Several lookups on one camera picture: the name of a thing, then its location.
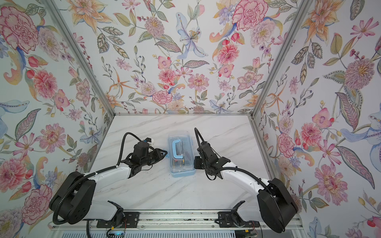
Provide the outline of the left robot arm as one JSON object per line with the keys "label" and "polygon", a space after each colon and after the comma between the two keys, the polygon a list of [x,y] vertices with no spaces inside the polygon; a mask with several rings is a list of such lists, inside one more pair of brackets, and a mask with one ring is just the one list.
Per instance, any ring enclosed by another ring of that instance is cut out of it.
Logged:
{"label": "left robot arm", "polygon": [[96,201],[94,194],[118,181],[132,178],[143,167],[153,166],[167,154],[167,151],[141,141],[126,158],[120,156],[114,166],[88,174],[70,173],[49,203],[53,223],[73,225],[82,220],[102,220],[112,226],[120,225],[125,217],[123,207],[110,199]]}

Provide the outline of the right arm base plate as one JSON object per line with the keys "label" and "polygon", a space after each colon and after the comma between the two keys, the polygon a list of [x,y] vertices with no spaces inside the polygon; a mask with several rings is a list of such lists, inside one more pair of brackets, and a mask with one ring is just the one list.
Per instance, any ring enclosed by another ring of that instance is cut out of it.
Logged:
{"label": "right arm base plate", "polygon": [[259,228],[260,223],[258,221],[244,221],[238,214],[238,208],[244,204],[245,201],[237,203],[233,209],[223,212],[218,212],[218,218],[214,220],[219,228]]}

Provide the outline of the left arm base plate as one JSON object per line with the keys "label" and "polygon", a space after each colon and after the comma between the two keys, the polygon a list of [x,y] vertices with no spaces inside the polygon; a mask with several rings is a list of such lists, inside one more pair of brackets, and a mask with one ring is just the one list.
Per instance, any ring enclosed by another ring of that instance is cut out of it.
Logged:
{"label": "left arm base plate", "polygon": [[96,228],[137,228],[140,218],[139,212],[126,212],[119,204],[110,200],[107,202],[117,210],[110,220],[99,220]]}

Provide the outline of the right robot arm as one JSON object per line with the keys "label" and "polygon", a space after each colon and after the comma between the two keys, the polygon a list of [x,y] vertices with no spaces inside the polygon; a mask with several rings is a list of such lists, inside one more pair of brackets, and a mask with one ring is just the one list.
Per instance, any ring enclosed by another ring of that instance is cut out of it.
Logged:
{"label": "right robot arm", "polygon": [[199,156],[194,159],[196,169],[208,177],[229,181],[251,195],[232,209],[232,220],[239,226],[243,222],[264,222],[271,230],[282,233],[298,213],[296,202],[284,183],[277,179],[264,179],[239,168],[225,157],[219,157],[209,143],[198,144]]}

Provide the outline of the blue plastic tool box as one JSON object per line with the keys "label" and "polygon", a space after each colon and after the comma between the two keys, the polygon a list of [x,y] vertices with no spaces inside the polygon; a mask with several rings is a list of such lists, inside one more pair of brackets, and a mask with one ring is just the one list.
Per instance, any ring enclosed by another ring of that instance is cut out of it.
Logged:
{"label": "blue plastic tool box", "polygon": [[193,142],[189,133],[180,131],[168,137],[170,173],[174,178],[195,174]]}

